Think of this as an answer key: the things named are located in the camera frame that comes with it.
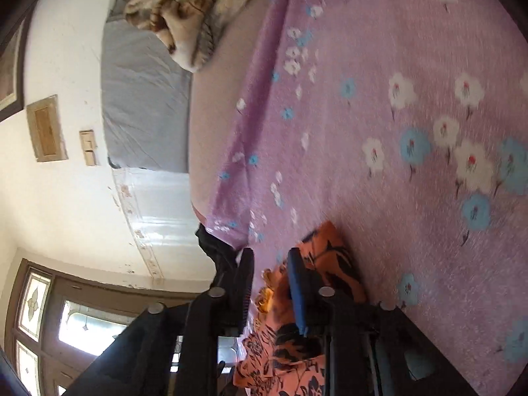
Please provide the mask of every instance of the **picture frame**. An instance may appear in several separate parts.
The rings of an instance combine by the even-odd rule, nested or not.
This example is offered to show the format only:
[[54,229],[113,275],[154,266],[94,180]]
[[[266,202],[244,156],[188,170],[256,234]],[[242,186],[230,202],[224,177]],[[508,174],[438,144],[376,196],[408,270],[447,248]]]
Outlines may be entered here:
[[28,104],[26,115],[36,161],[67,160],[57,110],[57,96],[52,95]]
[[0,122],[24,108],[24,57],[31,14],[0,47]]

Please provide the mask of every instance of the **window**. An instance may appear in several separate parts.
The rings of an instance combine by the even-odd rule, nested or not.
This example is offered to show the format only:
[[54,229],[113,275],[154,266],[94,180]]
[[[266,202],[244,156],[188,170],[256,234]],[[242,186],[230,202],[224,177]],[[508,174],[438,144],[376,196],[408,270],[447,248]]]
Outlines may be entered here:
[[22,332],[39,340],[42,312],[51,280],[36,272],[31,272],[24,292],[24,303],[18,317],[18,327]]
[[39,358],[20,341],[16,342],[16,368],[31,396],[40,396]]
[[[175,353],[172,356],[171,372],[178,372],[178,363],[180,362],[180,351],[182,349],[183,336],[179,336],[176,341]],[[229,374],[231,368],[237,363],[238,355],[235,347],[237,346],[237,339],[230,336],[218,337],[218,362],[225,362],[225,367],[222,374]]]
[[133,317],[107,313],[67,300],[62,311],[59,340],[99,356],[133,320]]
[[32,396],[61,396],[150,304],[172,307],[195,297],[104,285],[23,260],[7,308],[4,351]]

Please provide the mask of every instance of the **black cloth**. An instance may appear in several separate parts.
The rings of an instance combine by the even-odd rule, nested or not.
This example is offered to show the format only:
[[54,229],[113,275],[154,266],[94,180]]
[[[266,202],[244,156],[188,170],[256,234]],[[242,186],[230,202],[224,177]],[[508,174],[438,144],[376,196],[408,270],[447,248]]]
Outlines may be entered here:
[[216,267],[216,275],[211,287],[220,286],[223,278],[226,278],[228,274],[234,274],[236,271],[238,251],[233,250],[231,246],[207,232],[201,223],[196,231],[196,236],[198,237],[198,244],[205,254],[212,259]]

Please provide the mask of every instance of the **glass pane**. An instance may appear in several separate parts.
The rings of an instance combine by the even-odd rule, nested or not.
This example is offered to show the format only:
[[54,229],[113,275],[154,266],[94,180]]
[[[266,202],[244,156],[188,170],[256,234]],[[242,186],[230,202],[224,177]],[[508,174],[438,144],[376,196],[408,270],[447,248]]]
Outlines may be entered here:
[[[183,336],[179,336],[176,341],[176,353],[172,356],[171,372],[178,372],[178,363],[180,362],[181,342],[183,342]],[[218,355],[217,360],[225,362],[226,367],[223,369],[222,374],[229,374],[231,371],[230,366],[235,365],[238,361],[237,351],[234,346],[237,344],[237,339],[230,336],[219,336],[218,337]]]
[[40,322],[51,280],[31,272],[20,305],[18,327],[35,341],[39,340]]
[[59,340],[94,356],[101,355],[134,317],[107,313],[66,301]]
[[28,392],[32,396],[40,396],[39,358],[20,341],[16,342],[16,370]]

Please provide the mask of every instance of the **light switch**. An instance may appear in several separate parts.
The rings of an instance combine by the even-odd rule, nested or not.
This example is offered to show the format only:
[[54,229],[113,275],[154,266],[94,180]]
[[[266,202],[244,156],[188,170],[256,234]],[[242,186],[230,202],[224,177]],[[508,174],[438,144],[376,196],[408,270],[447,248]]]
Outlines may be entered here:
[[89,167],[97,165],[95,149],[97,148],[96,139],[93,135],[93,130],[79,131],[81,139],[82,152],[84,153],[84,161]]

